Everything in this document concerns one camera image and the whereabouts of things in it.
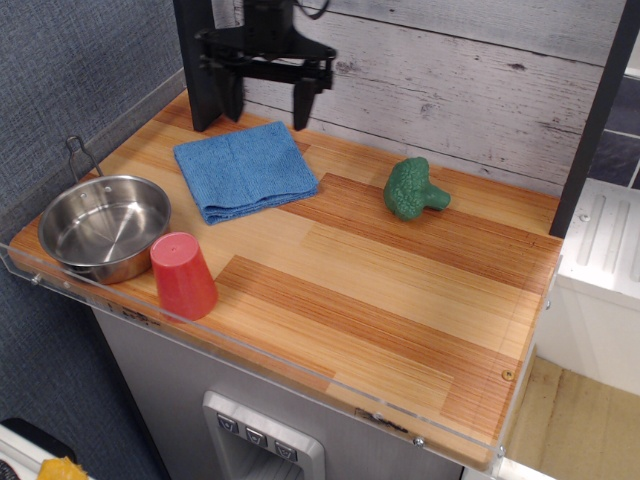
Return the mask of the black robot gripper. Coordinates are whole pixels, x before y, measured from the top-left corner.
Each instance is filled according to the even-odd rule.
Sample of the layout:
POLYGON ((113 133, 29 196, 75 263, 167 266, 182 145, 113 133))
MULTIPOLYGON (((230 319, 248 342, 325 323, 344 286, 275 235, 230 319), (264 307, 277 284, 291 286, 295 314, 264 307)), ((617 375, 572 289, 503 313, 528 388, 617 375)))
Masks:
POLYGON ((244 79, 253 78, 294 85, 293 127, 307 127, 316 94, 333 87, 336 50, 302 35, 294 10, 317 20, 327 8, 309 13, 299 1, 245 1, 241 26, 196 34, 201 67, 213 76, 226 117, 240 119, 244 79))

